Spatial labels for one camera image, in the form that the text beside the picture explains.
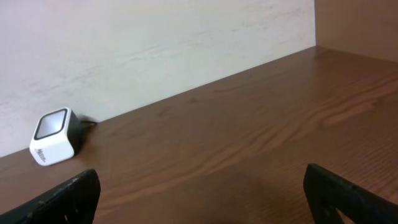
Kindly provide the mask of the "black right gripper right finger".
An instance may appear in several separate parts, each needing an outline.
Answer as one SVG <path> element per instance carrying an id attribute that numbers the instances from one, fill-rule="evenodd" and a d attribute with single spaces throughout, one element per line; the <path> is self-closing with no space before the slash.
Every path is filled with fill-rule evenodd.
<path id="1" fill-rule="evenodd" d="M 397 223 L 397 205 L 317 165 L 307 166 L 303 189 L 316 224 Z"/>

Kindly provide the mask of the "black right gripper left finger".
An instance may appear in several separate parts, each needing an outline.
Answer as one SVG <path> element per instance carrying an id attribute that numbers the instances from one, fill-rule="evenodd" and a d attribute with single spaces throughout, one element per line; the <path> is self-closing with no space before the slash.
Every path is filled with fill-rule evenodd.
<path id="1" fill-rule="evenodd" d="M 1 215 L 1 223 L 92 224 L 101 192 L 94 169 L 66 180 L 36 198 Z"/>

